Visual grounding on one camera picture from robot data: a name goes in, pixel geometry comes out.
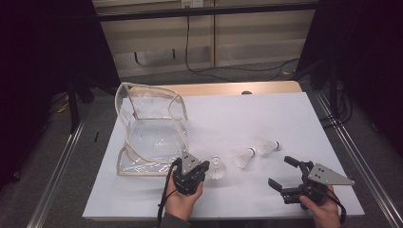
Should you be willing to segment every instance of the black cable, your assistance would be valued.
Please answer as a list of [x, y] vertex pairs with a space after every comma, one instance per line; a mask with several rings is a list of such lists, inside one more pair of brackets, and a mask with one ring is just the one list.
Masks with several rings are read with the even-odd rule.
[[344, 100], [344, 96], [345, 96], [344, 93], [345, 93], [345, 88], [343, 88], [343, 91], [342, 91], [344, 109], [346, 110], [345, 115], [343, 115], [343, 116], [339, 119], [339, 121], [338, 121], [337, 123], [331, 123], [331, 124], [328, 124], [328, 125], [324, 125], [324, 126], [323, 126], [324, 129], [329, 128], [329, 127], [336, 127], [336, 126], [343, 125], [343, 124], [347, 123], [348, 121], [350, 121], [351, 118], [353, 117], [353, 103], [352, 103], [352, 100], [351, 100], [351, 96], [350, 96], [349, 93], [347, 93], [347, 98], [348, 98], [349, 105], [350, 105], [350, 112], [349, 112], [349, 114], [348, 114], [348, 116], [347, 116], [347, 112], [348, 112], [347, 109], [348, 109], [348, 108], [347, 108], [346, 102], [345, 102], [345, 100]]
[[334, 197], [329, 196], [329, 194], [323, 193], [323, 192], [321, 192], [321, 191], [319, 191], [319, 190], [317, 190], [315, 188], [313, 190], [315, 192], [319, 193], [320, 195], [322, 195], [323, 197], [326, 197], [327, 199], [333, 201], [335, 204], [337, 204], [340, 207], [340, 209], [341, 209], [340, 224], [344, 224], [344, 222], [346, 221], [346, 217], [347, 217], [346, 208], [343, 206], [343, 204], [341, 204], [341, 202], [338, 199], [338, 197], [336, 196], [336, 194], [333, 191], [328, 189], [328, 191], [330, 191], [335, 196], [335, 198], [334, 198]]
[[335, 114], [335, 113], [331, 113], [331, 114], [327, 115], [326, 117], [320, 118], [319, 120], [320, 120], [321, 122], [323, 122], [323, 121], [330, 121], [330, 120], [332, 120], [332, 119], [339, 118], [339, 117], [341, 117], [341, 116], [344, 116], [345, 113], [347, 112], [347, 107], [346, 107], [346, 105], [345, 105], [345, 100], [344, 100], [344, 92], [345, 92], [345, 89], [344, 89], [344, 88], [338, 89], [337, 92], [339, 92], [339, 91], [341, 91], [341, 96], [340, 96], [340, 98], [339, 98], [339, 102], [338, 102], [337, 107], [341, 107], [341, 110], [338, 110], [336, 114]]
[[163, 188], [163, 196], [161, 197], [161, 202], [158, 204], [158, 227], [160, 227], [161, 222], [163, 221], [163, 208], [165, 207], [166, 200], [168, 200], [168, 197], [171, 196], [174, 192], [177, 190], [175, 189], [168, 195], [166, 195], [166, 190], [168, 189], [168, 184], [169, 184], [169, 179], [171, 178], [171, 173], [174, 168], [174, 166], [178, 165], [178, 163], [181, 161], [180, 158], [177, 158], [175, 161], [172, 162], [171, 166], [169, 167], [168, 174], [166, 175], [166, 180], [165, 180], [165, 187]]
[[228, 81], [228, 82], [232, 82], [235, 83], [236, 81], [231, 80], [231, 79], [226, 79], [226, 78], [222, 78], [220, 76], [216, 76], [216, 75], [212, 75], [212, 74], [201, 74], [200, 72], [193, 70], [190, 68], [189, 63], [187, 62], [187, 50], [188, 50], [188, 46], [189, 46], [189, 30], [190, 30], [190, 23], [189, 23], [189, 16], [186, 17], [187, 18], [187, 33], [186, 33], [186, 49], [184, 50], [184, 64], [186, 65], [186, 68], [196, 74], [196, 75], [200, 75], [200, 76], [210, 76], [213, 78], [217, 78], [220, 80], [224, 80], [224, 81]]
[[212, 70], [212, 69], [236, 69], [236, 70], [244, 70], [244, 71], [263, 72], [263, 71], [270, 71], [270, 70], [274, 70], [274, 69], [279, 68], [278, 74], [276, 76], [274, 76], [273, 78], [270, 78], [270, 79], [267, 80], [267, 81], [271, 81], [271, 80], [273, 80], [273, 79], [275, 79], [275, 78], [277, 78], [279, 76], [279, 74], [282, 71], [282, 68], [285, 65], [287, 65], [287, 64], [289, 64], [291, 62], [299, 60], [299, 58], [291, 59], [291, 60], [288, 60], [288, 61], [282, 63], [279, 66], [274, 66], [274, 67], [265, 68], [265, 69], [249, 69], [249, 68], [241, 68], [241, 67], [234, 67], [234, 66], [216, 66], [216, 67], [209, 67], [209, 68], [201, 69], [201, 70], [192, 69], [192, 68], [190, 68], [189, 63], [188, 63], [188, 54], [187, 54], [188, 53], [188, 47], [189, 47], [189, 31], [190, 31], [190, 22], [189, 22], [189, 20], [190, 20], [190, 17], [187, 16], [186, 18], [187, 18], [187, 33], [186, 33], [186, 48], [185, 48], [185, 51], [184, 51], [184, 63], [186, 65], [186, 68], [190, 72], [192, 72], [194, 74], [201, 75], [201, 76], [210, 76], [210, 77], [214, 77], [214, 78], [221, 79], [221, 80], [224, 80], [224, 81], [229, 81], [229, 82], [236, 82], [234, 80], [222, 78], [222, 77], [217, 76], [217, 75], [204, 74], [203, 72], [208, 71], [208, 70]]

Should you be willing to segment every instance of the white tabletop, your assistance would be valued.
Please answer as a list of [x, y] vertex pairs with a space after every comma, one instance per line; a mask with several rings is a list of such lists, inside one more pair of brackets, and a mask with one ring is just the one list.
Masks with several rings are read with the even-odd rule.
[[[345, 175], [305, 93], [183, 97], [188, 114], [190, 153], [201, 160], [220, 156], [227, 166], [222, 180], [206, 179], [192, 219], [306, 218], [298, 204], [284, 204], [269, 187], [301, 184], [301, 172], [285, 156], [319, 162]], [[244, 169], [230, 159], [233, 148], [253, 147], [257, 136], [281, 142], [281, 150], [255, 156]], [[95, 220], [155, 219], [165, 178], [117, 176], [116, 162], [125, 141], [115, 123], [83, 217]], [[349, 216], [364, 215], [351, 186], [335, 186]]]

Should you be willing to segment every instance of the wooden panel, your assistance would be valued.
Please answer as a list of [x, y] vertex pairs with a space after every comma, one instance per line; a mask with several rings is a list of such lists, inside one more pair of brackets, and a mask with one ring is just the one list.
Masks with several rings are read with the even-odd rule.
[[[189, 47], [211, 46], [211, 16], [190, 18]], [[185, 48], [187, 20], [182, 17], [101, 23], [112, 53]]]
[[217, 16], [218, 46], [305, 39], [314, 10]]
[[178, 0], [93, 0], [95, 8], [112, 7], [112, 6], [127, 6], [145, 3], [160, 3], [160, 2], [178, 2]]
[[192, 84], [192, 85], [161, 85], [161, 87], [177, 91], [182, 96], [202, 95], [237, 95], [243, 91], [252, 94], [302, 92], [299, 84], [292, 81], [225, 83], [225, 84]]

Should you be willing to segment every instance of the metal rail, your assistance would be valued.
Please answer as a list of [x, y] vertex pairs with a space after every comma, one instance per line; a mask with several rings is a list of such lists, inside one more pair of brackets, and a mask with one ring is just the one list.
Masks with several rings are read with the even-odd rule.
[[83, 111], [83, 117], [76, 127], [75, 131], [70, 134], [67, 140], [67, 144], [65, 149], [63, 150], [62, 156], [60, 157], [59, 162], [56, 165], [56, 168], [53, 171], [53, 174], [48, 182], [47, 188], [45, 192], [42, 194], [42, 197], [39, 203], [36, 205], [35, 211], [30, 217], [29, 224], [27, 228], [41, 228], [45, 223], [45, 219], [47, 218], [48, 211], [50, 209], [51, 204], [53, 203], [54, 198], [56, 197], [57, 189], [62, 180], [63, 175], [65, 174], [65, 170], [67, 168], [68, 161], [71, 157], [72, 152], [74, 151], [74, 147], [77, 144], [81, 132], [83, 130], [84, 122], [88, 116], [89, 110], [91, 108], [91, 104], [85, 106]]
[[[331, 115], [332, 110], [329, 107], [330, 103], [327, 100], [326, 96], [323, 93], [317, 93], [317, 99], [319, 100], [326, 114]], [[351, 159], [355, 164], [355, 167], [361, 174], [363, 180], [367, 183], [368, 188], [373, 194], [376, 202], [378, 203], [386, 219], [391, 224], [391, 227], [393, 228], [403, 227], [403, 219], [401, 217], [400, 212], [394, 205], [393, 200], [391, 199], [389, 194], [382, 187], [381, 183], [374, 175], [370, 166], [367, 164], [361, 152], [356, 147], [353, 139], [347, 132], [346, 128], [342, 124], [340, 124], [339, 120], [337, 119], [332, 119], [331, 121], [332, 124], [335, 126], [334, 129], [338, 137], [343, 142], [347, 152], [349, 153]]]
[[236, 13], [255, 13], [270, 11], [293, 11], [293, 10], [315, 10], [319, 6], [330, 7], [339, 2], [302, 2], [302, 3], [285, 3], [285, 4], [265, 4], [253, 6], [234, 6], [234, 7], [210, 7], [210, 8], [192, 8], [192, 9], [164, 9], [149, 11], [131, 11], [116, 13], [99, 13], [94, 16], [68, 16], [60, 17], [56, 21], [125, 21], [139, 19], [169, 18], [169, 17], [186, 17], [186, 16], [205, 16], [205, 15], [224, 15]]

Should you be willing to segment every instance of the hand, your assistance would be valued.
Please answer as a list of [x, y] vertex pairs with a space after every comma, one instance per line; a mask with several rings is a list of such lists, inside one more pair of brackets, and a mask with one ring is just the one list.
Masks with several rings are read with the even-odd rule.
[[[176, 187], [173, 181], [173, 175], [171, 175], [171, 177], [169, 178], [168, 187], [166, 189], [166, 195], [169, 195], [175, 190]], [[193, 206], [195, 205], [196, 200], [198, 200], [201, 195], [202, 182], [199, 184], [196, 193], [193, 195], [186, 196], [176, 191], [166, 200], [165, 212], [171, 214], [172, 216], [178, 217], [179, 219], [189, 220], [189, 217], [193, 211]]]
[[[328, 185], [328, 189], [333, 191], [333, 186]], [[317, 206], [313, 201], [305, 196], [299, 197], [299, 200], [314, 213], [316, 228], [341, 227], [337, 204], [330, 199], [327, 199], [321, 206]]]

